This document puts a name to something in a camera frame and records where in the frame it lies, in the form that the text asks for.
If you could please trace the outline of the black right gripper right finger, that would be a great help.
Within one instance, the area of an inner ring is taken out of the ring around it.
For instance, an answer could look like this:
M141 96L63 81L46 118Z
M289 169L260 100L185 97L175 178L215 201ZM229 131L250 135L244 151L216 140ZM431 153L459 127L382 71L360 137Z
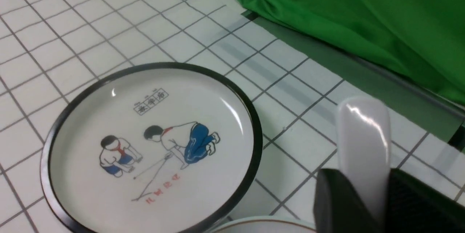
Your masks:
M386 233L463 233L465 209L400 169L391 169Z

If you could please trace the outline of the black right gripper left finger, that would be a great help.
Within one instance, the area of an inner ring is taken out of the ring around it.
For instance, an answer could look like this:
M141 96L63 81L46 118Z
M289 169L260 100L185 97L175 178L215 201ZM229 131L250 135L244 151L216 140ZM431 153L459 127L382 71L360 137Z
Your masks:
M317 233L380 233L351 182L337 169L320 169L313 206Z

